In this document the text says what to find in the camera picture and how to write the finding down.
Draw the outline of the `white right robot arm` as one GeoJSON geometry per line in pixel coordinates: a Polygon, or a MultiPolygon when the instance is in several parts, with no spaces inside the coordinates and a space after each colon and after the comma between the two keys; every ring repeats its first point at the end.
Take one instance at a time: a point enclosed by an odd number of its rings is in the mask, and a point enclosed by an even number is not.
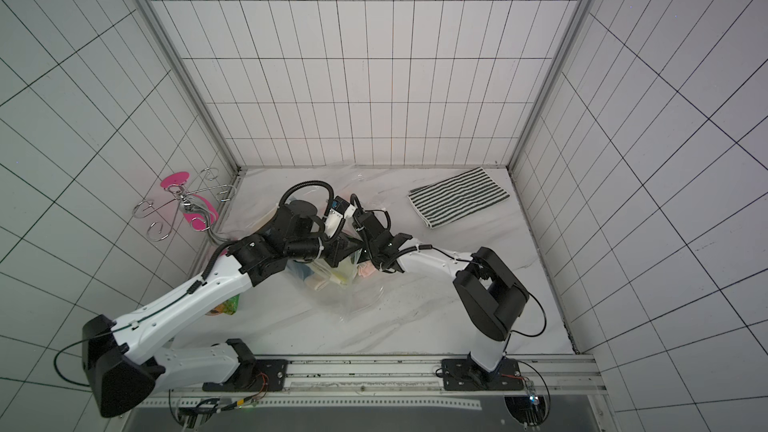
{"type": "Polygon", "coordinates": [[[468,359],[478,372],[496,373],[505,356],[514,324],[530,293],[491,249],[473,253],[445,251],[405,233],[391,233],[391,220],[381,222],[374,210],[358,207],[352,215],[368,258],[384,273],[418,274],[452,283],[477,330],[468,359]]]}

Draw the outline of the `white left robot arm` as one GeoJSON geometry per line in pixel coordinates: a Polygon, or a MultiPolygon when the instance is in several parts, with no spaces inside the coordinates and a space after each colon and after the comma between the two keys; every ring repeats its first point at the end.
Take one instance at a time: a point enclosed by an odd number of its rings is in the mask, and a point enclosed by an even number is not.
{"type": "Polygon", "coordinates": [[[281,201],[256,232],[221,244],[204,270],[162,297],[122,315],[104,315],[82,328],[82,367],[101,416],[121,415],[155,392],[201,384],[206,389],[251,391],[268,378],[240,339],[173,350],[167,343],[217,305],[244,293],[290,261],[323,259],[336,265],[360,249],[342,230],[356,202],[331,200],[324,216],[303,200],[281,201]]]}

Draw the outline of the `clear plastic vacuum bag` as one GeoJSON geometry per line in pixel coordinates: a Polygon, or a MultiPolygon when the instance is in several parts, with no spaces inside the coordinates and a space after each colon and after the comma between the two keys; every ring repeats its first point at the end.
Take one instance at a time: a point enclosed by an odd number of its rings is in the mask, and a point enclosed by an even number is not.
{"type": "Polygon", "coordinates": [[[339,196],[325,181],[307,180],[289,187],[269,220],[226,255],[258,286],[290,263],[331,269],[370,263],[385,274],[402,273],[398,257],[411,239],[392,232],[388,211],[364,207],[355,193],[339,196]]]}

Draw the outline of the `pale yellow towel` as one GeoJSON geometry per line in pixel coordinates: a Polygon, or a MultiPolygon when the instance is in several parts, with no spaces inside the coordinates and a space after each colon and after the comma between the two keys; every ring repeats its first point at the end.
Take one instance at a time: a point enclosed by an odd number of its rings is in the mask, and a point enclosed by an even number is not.
{"type": "Polygon", "coordinates": [[[342,287],[350,285],[358,273],[358,266],[350,258],[344,259],[334,267],[324,259],[313,261],[309,266],[321,279],[342,287]]]}

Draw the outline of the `green white striped towel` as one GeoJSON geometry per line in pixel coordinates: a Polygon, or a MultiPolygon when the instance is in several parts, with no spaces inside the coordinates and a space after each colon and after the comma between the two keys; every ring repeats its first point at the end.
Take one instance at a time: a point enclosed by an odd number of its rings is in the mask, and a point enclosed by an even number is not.
{"type": "Polygon", "coordinates": [[[483,168],[474,168],[408,193],[429,228],[439,228],[506,201],[510,194],[483,168]]]}

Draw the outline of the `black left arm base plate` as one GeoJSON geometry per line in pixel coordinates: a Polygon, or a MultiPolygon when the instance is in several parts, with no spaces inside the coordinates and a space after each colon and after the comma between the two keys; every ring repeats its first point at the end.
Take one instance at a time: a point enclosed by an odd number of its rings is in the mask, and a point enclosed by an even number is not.
{"type": "Polygon", "coordinates": [[[237,367],[218,382],[205,382],[206,392],[279,392],[284,388],[288,361],[258,359],[238,338],[228,339],[227,346],[235,353],[237,367]]]}

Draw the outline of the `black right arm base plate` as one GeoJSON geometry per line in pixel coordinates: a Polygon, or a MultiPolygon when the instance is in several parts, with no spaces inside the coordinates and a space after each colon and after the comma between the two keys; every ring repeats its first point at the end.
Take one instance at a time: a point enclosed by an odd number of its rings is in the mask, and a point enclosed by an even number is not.
{"type": "Polygon", "coordinates": [[[503,358],[495,370],[489,372],[470,358],[443,359],[435,375],[443,381],[446,391],[522,391],[525,388],[518,362],[503,358]]]}

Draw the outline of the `pink towel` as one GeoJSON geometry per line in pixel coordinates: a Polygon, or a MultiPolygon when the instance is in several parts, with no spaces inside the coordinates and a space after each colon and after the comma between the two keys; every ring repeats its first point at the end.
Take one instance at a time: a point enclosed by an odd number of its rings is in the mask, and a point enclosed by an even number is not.
{"type": "Polygon", "coordinates": [[[372,276],[377,271],[377,268],[371,261],[365,261],[357,265],[357,275],[362,278],[372,276]]]}

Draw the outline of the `blue and beige towel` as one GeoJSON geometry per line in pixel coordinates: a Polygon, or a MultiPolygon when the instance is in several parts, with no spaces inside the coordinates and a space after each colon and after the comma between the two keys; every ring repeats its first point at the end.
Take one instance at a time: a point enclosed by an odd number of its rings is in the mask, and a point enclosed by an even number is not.
{"type": "Polygon", "coordinates": [[[289,260],[287,262],[287,269],[301,282],[305,282],[307,279],[313,280],[315,278],[314,270],[308,264],[303,262],[289,260]]]}

